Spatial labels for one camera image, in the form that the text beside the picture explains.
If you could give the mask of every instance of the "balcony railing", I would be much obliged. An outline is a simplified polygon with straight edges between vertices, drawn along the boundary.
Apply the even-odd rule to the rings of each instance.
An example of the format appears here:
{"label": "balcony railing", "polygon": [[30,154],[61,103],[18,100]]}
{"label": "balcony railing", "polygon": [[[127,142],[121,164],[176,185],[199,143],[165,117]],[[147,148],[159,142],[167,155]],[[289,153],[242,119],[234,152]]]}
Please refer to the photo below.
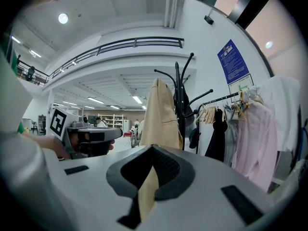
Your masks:
{"label": "balcony railing", "polygon": [[38,86],[44,86],[49,77],[49,75],[20,60],[17,63],[17,76]]}
{"label": "balcony railing", "polygon": [[138,46],[149,46],[149,45],[160,45],[160,46],[174,46],[183,48],[184,39],[183,38],[173,38],[173,37],[142,37],[142,38],[129,38],[114,41],[108,44],[103,44],[101,46],[95,47],[91,50],[85,51],[78,56],[75,56],[71,60],[64,63],[62,66],[53,71],[48,77],[47,81],[53,79],[65,70],[74,67],[76,64],[90,57],[98,56],[104,52],[118,50],[128,47],[138,47]]}

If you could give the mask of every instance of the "white shelf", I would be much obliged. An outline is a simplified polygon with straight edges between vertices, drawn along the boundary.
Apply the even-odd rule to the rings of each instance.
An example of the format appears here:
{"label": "white shelf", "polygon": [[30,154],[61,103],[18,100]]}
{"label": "white shelf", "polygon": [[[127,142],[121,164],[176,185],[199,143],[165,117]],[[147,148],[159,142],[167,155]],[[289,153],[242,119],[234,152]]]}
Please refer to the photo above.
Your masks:
{"label": "white shelf", "polygon": [[105,119],[106,121],[112,121],[112,123],[107,123],[109,127],[118,128],[118,126],[123,127],[124,115],[101,115],[98,114],[99,117],[112,117],[113,119]]}

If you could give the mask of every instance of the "pink shirt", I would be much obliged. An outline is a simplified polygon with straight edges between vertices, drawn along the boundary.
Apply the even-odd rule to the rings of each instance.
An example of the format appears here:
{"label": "pink shirt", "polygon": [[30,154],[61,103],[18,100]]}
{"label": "pink shirt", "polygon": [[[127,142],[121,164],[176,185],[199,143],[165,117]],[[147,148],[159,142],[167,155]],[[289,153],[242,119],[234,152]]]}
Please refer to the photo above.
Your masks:
{"label": "pink shirt", "polygon": [[245,111],[247,121],[239,121],[232,168],[267,192],[277,156],[277,128],[270,109],[255,101]]}

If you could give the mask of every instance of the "black coat rack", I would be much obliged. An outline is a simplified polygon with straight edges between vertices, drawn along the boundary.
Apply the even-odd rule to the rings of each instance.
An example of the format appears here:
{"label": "black coat rack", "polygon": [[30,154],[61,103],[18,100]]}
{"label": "black coat rack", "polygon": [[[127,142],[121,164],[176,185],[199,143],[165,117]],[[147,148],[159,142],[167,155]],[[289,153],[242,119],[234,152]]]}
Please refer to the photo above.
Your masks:
{"label": "black coat rack", "polygon": [[188,104],[184,104],[184,95],[183,95],[183,78],[184,78],[184,74],[186,71],[186,68],[189,64],[189,62],[191,61],[192,57],[193,57],[194,53],[191,53],[190,57],[188,58],[184,69],[182,71],[182,74],[180,76],[180,70],[179,70],[179,64],[178,62],[175,62],[175,71],[176,71],[176,81],[174,80],[174,78],[162,71],[159,71],[157,69],[154,69],[154,72],[158,72],[161,73],[163,75],[167,75],[169,78],[172,79],[173,84],[174,84],[174,106],[175,106],[175,110],[176,110],[176,114],[177,114],[177,118],[178,118],[178,124],[179,124],[179,130],[180,130],[180,134],[183,138],[183,148],[182,150],[184,150],[184,140],[185,140],[185,119],[189,118],[193,115],[198,114],[198,110],[194,110],[192,113],[186,115],[185,112],[187,110],[187,108],[196,100],[206,96],[207,94],[213,92],[213,89],[210,89],[209,91],[201,94],[200,96],[194,98],[193,100],[191,100]]}

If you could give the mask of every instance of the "beige jacket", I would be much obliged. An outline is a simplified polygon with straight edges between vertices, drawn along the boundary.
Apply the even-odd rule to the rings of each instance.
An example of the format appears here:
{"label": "beige jacket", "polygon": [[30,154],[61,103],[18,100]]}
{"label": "beige jacket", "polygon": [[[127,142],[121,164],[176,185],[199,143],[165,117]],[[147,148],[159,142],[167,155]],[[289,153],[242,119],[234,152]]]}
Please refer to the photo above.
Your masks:
{"label": "beige jacket", "polygon": [[178,149],[182,149],[183,145],[172,93],[160,79],[154,80],[150,91],[139,145],[150,144]]}

